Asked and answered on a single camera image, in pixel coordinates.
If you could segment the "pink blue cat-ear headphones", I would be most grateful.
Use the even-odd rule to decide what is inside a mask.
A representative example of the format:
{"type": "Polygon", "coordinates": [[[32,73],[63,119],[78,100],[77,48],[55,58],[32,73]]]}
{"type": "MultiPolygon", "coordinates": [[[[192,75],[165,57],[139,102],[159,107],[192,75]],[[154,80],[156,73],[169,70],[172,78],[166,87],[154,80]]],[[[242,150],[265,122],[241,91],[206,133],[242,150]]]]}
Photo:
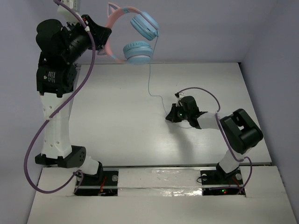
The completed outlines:
{"type": "Polygon", "coordinates": [[[105,27],[112,30],[99,56],[108,56],[118,63],[149,64],[159,38],[160,26],[147,12],[136,7],[120,7],[112,2],[107,5],[105,27]]]}

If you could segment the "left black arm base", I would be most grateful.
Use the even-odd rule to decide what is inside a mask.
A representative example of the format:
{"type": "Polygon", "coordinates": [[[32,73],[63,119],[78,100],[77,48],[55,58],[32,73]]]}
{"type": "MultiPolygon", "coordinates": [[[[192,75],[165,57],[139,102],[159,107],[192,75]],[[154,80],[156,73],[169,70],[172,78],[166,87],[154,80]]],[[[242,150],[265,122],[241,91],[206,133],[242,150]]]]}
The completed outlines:
{"type": "Polygon", "coordinates": [[[119,170],[104,169],[101,176],[84,174],[81,184],[80,176],[77,176],[75,183],[76,196],[118,196],[119,170]]]}

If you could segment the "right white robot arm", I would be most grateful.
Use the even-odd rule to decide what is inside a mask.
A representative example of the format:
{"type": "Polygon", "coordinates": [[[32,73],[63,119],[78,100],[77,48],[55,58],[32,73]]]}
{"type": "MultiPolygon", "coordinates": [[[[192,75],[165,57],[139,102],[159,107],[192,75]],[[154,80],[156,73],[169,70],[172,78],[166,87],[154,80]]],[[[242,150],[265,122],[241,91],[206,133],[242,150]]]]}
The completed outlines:
{"type": "Polygon", "coordinates": [[[244,109],[238,109],[230,115],[221,116],[218,113],[200,111],[192,96],[179,98],[171,106],[165,118],[172,123],[183,120],[196,129],[219,130],[228,145],[228,151],[216,165],[216,179],[227,183],[245,159],[247,152],[262,139],[263,133],[244,109]]]}

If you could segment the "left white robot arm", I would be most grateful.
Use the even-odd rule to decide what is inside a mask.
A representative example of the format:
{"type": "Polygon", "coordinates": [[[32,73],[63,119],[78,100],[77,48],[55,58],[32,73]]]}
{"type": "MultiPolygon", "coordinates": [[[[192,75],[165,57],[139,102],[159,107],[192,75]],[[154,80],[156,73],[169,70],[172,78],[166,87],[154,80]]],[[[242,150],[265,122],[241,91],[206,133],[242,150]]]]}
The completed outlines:
{"type": "Polygon", "coordinates": [[[86,148],[74,146],[69,137],[71,101],[79,87],[75,86],[75,62],[89,50],[106,44],[111,29],[96,24],[89,15],[80,23],[63,26],[59,20],[48,19],[37,28],[36,43],[41,53],[36,73],[36,86],[43,104],[45,126],[43,148],[35,157],[40,165],[79,168],[93,184],[103,181],[102,164],[87,156],[86,148]]]}

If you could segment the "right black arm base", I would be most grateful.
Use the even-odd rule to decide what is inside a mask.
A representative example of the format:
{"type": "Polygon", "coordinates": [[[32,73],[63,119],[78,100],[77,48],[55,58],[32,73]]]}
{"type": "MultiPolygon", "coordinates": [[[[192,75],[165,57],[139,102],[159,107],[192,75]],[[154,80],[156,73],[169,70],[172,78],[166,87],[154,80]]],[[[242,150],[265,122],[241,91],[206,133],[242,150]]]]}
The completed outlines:
{"type": "Polygon", "coordinates": [[[216,169],[201,170],[196,182],[201,184],[203,196],[246,195],[240,168],[227,174],[216,165],[216,169]]]}

